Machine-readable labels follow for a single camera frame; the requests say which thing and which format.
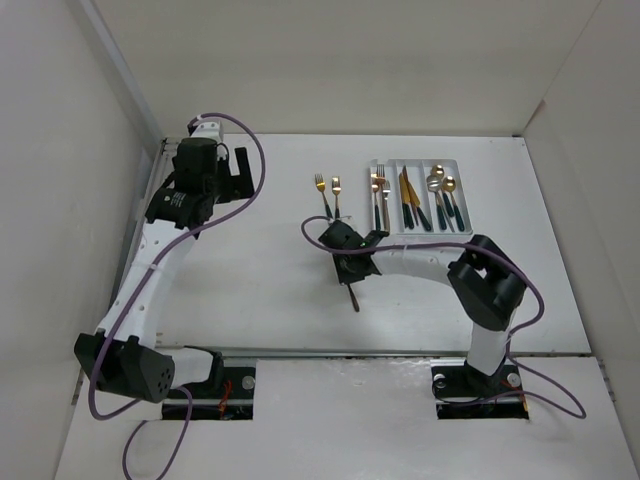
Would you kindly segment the white three-compartment cutlery tray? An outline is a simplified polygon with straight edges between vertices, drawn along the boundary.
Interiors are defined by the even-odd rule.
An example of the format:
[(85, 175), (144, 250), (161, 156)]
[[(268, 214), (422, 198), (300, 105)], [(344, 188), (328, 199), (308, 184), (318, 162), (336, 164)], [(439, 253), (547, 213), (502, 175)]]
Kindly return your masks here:
[[(376, 174), (377, 164), (383, 164), (385, 166), (386, 180), (388, 180), (390, 184), (390, 194), (388, 200), (389, 216), (391, 222), (391, 231), (389, 232), (390, 234), (408, 237), (419, 242), (463, 242), (472, 236), (473, 228), (469, 217), (468, 206), (460, 176), (460, 170), (456, 161), (452, 159), (389, 159), (385, 162), (381, 160), (374, 160), (370, 163), (369, 166), (370, 183), (371, 174)], [(456, 181), (456, 189), (454, 195), (465, 225), (465, 230), (463, 232), (460, 232), (458, 230), (456, 221), (453, 217), (449, 218), (453, 223), (454, 232), (440, 230), (436, 215), (435, 197), (431, 192), (428, 191), (426, 185), (426, 178), (432, 174), (431, 168), (436, 164), (442, 165), (444, 167), (445, 176), (453, 176)], [(398, 175), (402, 173), (402, 168), (404, 166), (407, 167), (409, 181), (420, 200), (420, 207), (431, 223), (432, 230), (430, 232), (425, 231), (420, 221), (416, 221), (415, 218), (414, 229), (404, 228), (400, 187), (398, 181)], [(374, 227), (372, 189), (370, 194), (370, 201), (371, 220), (372, 226)], [(380, 191), (378, 193), (378, 202), (381, 216), (381, 229), (384, 230), (381, 213)]]

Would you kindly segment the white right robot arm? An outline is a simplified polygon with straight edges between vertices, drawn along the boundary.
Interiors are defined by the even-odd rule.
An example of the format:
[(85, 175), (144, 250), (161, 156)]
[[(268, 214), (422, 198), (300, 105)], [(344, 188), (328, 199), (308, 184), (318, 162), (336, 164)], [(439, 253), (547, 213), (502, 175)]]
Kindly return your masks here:
[(361, 236), (349, 224), (334, 221), (318, 242), (334, 251), (342, 283), (370, 275), (403, 275), (452, 288), (473, 323), (463, 369), (465, 386), (484, 394), (498, 384), (506, 360), (507, 333), (526, 284), (489, 237), (418, 244), (382, 230)]

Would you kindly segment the gold fork green handle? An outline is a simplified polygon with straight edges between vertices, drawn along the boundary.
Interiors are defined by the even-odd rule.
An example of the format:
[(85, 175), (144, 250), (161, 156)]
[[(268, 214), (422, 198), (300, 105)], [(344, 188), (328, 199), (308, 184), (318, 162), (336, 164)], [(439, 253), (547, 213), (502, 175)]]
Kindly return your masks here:
[(381, 229), (381, 216), (378, 202), (378, 193), (380, 191), (380, 185), (378, 183), (378, 177), (376, 174), (371, 174), (371, 189), (374, 208), (374, 227), (376, 230)]
[(328, 218), (328, 221), (331, 222), (334, 219), (334, 215), (333, 212), (331, 210), (331, 207), (329, 205), (329, 201), (326, 195), (326, 182), (324, 180), (324, 177), (321, 173), (317, 173), (314, 175), (314, 179), (316, 182), (316, 189), (320, 192), (321, 196), (322, 196), (322, 200), (323, 200), (323, 204), (324, 204), (324, 210), (326, 213), (326, 216)]
[(341, 188), (341, 180), (339, 176), (334, 176), (331, 180), (331, 191), (334, 195), (334, 218), (339, 219), (341, 216), (340, 211), (340, 193), (342, 191)]

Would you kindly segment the gold spoon green handle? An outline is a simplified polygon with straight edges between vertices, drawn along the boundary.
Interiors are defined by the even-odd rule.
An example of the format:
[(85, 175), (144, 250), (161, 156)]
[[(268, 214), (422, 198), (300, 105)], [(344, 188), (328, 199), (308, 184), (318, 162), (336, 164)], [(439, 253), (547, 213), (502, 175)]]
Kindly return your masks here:
[(435, 193), (435, 201), (436, 201), (436, 209), (437, 209), (437, 217), (439, 222), (439, 227), (442, 231), (446, 231), (448, 228), (446, 214), (444, 211), (443, 203), (438, 192)]
[(449, 214), (455, 219), (458, 230), (463, 232), (465, 230), (465, 225), (454, 195), (456, 189), (456, 181), (454, 177), (445, 176), (442, 187), (445, 192), (445, 204), (449, 208)]
[[(436, 164), (431, 168), (431, 173), (433, 175), (436, 175), (441, 180), (441, 189), (444, 189), (444, 176), (445, 176), (444, 167), (442, 165)], [(447, 212), (449, 217), (453, 217), (454, 216), (453, 207), (447, 197), (447, 194), (443, 192), (442, 197), (445, 205), (445, 211)]]

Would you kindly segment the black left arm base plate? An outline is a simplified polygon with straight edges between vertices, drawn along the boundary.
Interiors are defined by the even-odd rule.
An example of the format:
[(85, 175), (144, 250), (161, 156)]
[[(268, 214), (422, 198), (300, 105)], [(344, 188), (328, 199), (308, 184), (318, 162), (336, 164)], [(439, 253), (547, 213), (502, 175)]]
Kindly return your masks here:
[(184, 385), (192, 397), (191, 421), (253, 419), (257, 361), (216, 352), (209, 378)]

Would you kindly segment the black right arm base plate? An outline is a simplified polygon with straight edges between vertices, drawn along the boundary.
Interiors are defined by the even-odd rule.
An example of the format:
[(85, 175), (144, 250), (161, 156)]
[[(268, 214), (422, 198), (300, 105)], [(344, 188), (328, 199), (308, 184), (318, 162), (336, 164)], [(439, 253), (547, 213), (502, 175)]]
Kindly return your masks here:
[(492, 376), (467, 365), (433, 363), (432, 394), (439, 420), (528, 420), (526, 401), (520, 394), (519, 369), (504, 364)]

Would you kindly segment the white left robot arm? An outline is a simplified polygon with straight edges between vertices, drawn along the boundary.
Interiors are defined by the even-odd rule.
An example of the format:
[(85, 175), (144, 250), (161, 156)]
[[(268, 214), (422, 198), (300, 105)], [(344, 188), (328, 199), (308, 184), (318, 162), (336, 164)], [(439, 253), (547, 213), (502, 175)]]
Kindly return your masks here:
[(205, 397), (223, 387), (220, 353), (162, 350), (156, 337), (176, 274), (214, 206), (255, 193), (244, 147), (228, 151), (214, 139), (187, 138), (172, 164), (146, 209), (137, 252), (115, 301), (95, 333), (80, 334), (74, 345), (95, 390), (151, 403), (183, 385)]

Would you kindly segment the aluminium rail frame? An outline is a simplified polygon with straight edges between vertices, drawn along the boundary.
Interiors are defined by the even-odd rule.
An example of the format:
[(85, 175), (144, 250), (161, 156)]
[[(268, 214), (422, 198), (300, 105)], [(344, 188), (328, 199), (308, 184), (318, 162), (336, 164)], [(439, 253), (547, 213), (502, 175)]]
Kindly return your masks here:
[(195, 239), (173, 220), (145, 221), (129, 270), (97, 330), (155, 349), (167, 296)]

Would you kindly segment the rose gold fork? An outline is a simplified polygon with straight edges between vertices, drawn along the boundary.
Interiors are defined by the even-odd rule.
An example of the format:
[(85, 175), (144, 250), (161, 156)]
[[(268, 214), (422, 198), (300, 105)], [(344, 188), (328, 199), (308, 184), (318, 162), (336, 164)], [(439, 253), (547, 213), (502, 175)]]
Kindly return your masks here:
[(356, 313), (360, 312), (360, 304), (351, 284), (347, 284), (347, 290), (351, 300), (352, 307)]
[(376, 175), (378, 177), (378, 183), (380, 185), (380, 202), (381, 202), (381, 213), (382, 213), (382, 183), (386, 179), (385, 166), (383, 164), (376, 165)]

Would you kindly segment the silver slotted spoon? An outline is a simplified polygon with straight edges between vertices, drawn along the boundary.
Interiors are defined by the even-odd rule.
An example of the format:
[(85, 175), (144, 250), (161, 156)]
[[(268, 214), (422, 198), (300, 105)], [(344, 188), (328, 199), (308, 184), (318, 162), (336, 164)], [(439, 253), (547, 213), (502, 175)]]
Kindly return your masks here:
[[(431, 192), (434, 195), (434, 197), (436, 192), (440, 194), (444, 211), (445, 211), (444, 201), (441, 195), (441, 180), (436, 175), (431, 174), (426, 178), (426, 185), (427, 185), (428, 191)], [(448, 214), (446, 213), (446, 211), (445, 211), (445, 214), (446, 214), (446, 220), (448, 224), (448, 228), (446, 231), (454, 232), (453, 223), (449, 218)]]

